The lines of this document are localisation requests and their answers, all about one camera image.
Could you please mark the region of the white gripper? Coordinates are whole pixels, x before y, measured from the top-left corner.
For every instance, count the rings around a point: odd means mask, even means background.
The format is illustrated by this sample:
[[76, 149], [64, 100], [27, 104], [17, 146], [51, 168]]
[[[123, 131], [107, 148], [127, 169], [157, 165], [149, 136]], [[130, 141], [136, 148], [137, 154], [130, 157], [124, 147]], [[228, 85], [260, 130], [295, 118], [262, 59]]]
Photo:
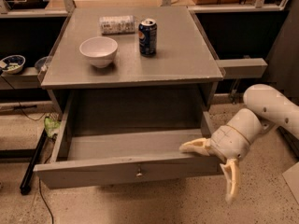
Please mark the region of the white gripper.
[[211, 138], [198, 138], [186, 142], [179, 147], [182, 153], [197, 153], [203, 156], [210, 155], [211, 150], [219, 156], [225, 164], [221, 169], [226, 178], [225, 201], [233, 203], [240, 187], [239, 161], [249, 153], [251, 133], [246, 129], [232, 125], [222, 125], [211, 135]]

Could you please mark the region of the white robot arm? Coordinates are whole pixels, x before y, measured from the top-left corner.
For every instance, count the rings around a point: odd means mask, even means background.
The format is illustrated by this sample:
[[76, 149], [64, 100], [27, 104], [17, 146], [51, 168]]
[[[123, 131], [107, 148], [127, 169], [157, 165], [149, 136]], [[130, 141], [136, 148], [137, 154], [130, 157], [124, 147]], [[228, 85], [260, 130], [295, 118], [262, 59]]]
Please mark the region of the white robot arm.
[[264, 84], [252, 85], [244, 92], [243, 101], [246, 107], [220, 126], [210, 138], [195, 139], [179, 147], [183, 153], [217, 156], [221, 160], [227, 182], [227, 203], [232, 203], [237, 197], [239, 162], [246, 157], [259, 134], [266, 133], [274, 124], [299, 138], [299, 106], [280, 91]]

